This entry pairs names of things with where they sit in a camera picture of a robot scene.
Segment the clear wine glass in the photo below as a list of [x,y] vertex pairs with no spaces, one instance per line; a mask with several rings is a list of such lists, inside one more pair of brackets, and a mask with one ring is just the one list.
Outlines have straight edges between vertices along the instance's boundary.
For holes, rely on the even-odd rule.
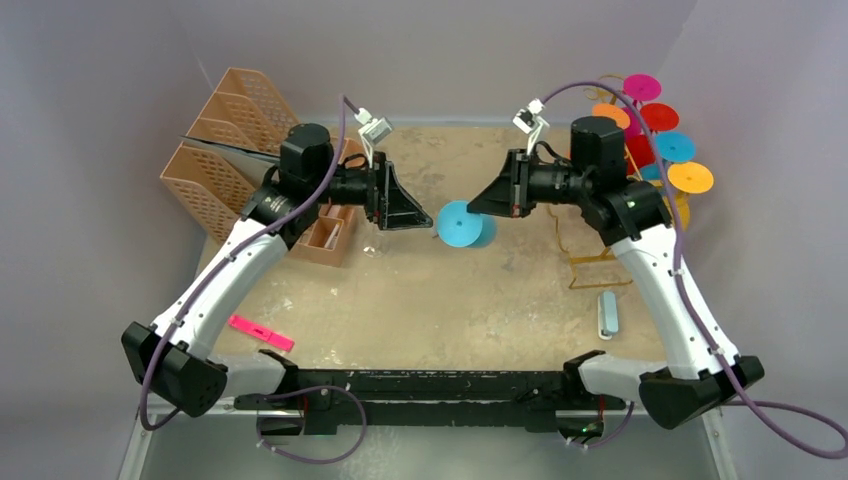
[[362,238],[361,250],[369,258],[384,256],[389,250],[385,233],[378,228],[369,229]]

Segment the blue wine glass front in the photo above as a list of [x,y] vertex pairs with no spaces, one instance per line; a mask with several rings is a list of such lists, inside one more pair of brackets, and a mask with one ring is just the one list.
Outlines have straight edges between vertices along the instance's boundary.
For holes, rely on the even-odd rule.
[[436,235],[453,248],[484,248],[497,234],[494,218],[468,211],[468,202],[456,200],[446,204],[436,219]]

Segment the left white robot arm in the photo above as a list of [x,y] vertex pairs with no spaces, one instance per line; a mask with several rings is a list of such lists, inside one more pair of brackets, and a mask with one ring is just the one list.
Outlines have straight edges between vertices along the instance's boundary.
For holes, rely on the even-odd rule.
[[383,231],[430,228],[432,218],[399,184],[394,165],[375,146],[393,128],[384,118],[358,131],[365,163],[345,166],[344,143],[314,123],[292,127],[275,155],[218,142],[212,148],[267,164],[221,249],[189,289],[150,324],[131,323],[120,342],[141,384],[139,414],[154,393],[190,417],[220,398],[259,394],[272,408],[297,399],[298,382],[281,360],[259,354],[246,366],[211,353],[229,318],[265,272],[318,220],[322,204],[360,206]]

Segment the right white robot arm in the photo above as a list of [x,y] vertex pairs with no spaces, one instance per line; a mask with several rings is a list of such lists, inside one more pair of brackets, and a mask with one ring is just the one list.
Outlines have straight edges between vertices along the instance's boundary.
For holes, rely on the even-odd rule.
[[584,407],[599,395],[641,404],[656,424],[674,429],[731,400],[731,381],[750,386],[764,376],[755,356],[742,356],[710,312],[698,329],[676,283],[693,279],[675,261],[678,234],[659,190],[627,176],[624,132],[607,117],[571,124],[570,155],[544,164],[511,149],[498,176],[468,204],[471,213],[528,216],[539,203],[576,205],[584,221],[634,280],[660,334],[664,363],[616,358],[599,350],[565,363],[564,399]]

